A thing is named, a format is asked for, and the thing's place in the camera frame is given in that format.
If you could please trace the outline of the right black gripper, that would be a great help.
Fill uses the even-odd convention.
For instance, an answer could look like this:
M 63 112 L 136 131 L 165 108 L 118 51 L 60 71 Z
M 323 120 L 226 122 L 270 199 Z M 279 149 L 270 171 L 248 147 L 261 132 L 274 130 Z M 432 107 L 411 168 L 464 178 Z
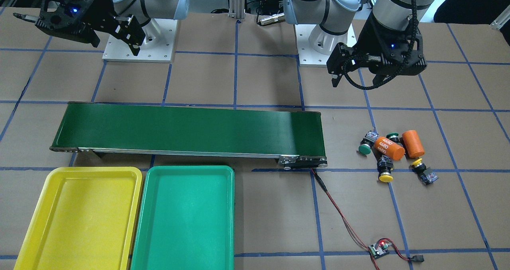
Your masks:
M 35 26 L 53 37 L 89 43 L 98 47 L 96 31 L 108 33 L 129 45 L 138 56 L 145 33 L 133 14 L 119 16 L 113 0 L 43 0 L 36 16 L 13 13 L 15 18 Z

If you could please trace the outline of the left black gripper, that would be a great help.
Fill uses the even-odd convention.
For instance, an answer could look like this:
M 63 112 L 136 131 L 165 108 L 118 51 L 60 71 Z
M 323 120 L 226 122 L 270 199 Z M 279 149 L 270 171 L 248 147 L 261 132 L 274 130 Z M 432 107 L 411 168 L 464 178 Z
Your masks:
M 396 31 L 385 27 L 370 14 L 357 43 L 353 47 L 337 43 L 326 65 L 333 88 L 338 87 L 343 76 L 352 86 L 362 88 L 349 76 L 349 72 L 361 67 L 367 67 L 375 74 L 372 80 L 375 88 L 396 76 L 418 75 L 427 67 L 418 21 L 405 19 L 404 30 Z

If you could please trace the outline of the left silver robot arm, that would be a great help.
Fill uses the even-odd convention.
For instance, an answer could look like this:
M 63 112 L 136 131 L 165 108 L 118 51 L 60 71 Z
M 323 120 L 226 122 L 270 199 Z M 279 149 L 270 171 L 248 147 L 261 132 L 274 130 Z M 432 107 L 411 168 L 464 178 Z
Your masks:
M 428 66 L 418 24 L 435 0 L 376 0 L 354 46 L 339 41 L 347 34 L 362 0 L 284 0 L 286 22 L 313 24 L 310 43 L 329 56 L 332 85 L 342 78 L 371 90 L 396 76 L 416 76 Z

